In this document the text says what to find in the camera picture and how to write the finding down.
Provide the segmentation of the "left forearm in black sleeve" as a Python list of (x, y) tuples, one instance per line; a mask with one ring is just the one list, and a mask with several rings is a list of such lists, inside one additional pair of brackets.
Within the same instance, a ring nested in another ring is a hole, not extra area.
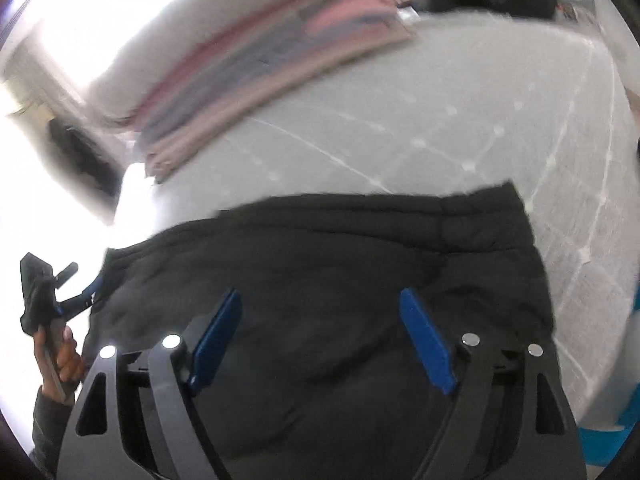
[(34, 449), (29, 457), (47, 479), (56, 477), (58, 458), (73, 405), (51, 400), (38, 389), (32, 424)]

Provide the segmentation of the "person's left hand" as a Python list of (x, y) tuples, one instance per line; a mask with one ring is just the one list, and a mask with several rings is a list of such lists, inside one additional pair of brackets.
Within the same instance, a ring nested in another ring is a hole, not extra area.
[(77, 352), (77, 341), (68, 326), (60, 331), (59, 344), (51, 344), (49, 335), (50, 330), (40, 326), (32, 338), (42, 378), (41, 392), (56, 403), (73, 405), (75, 391), (85, 376), (85, 362)]

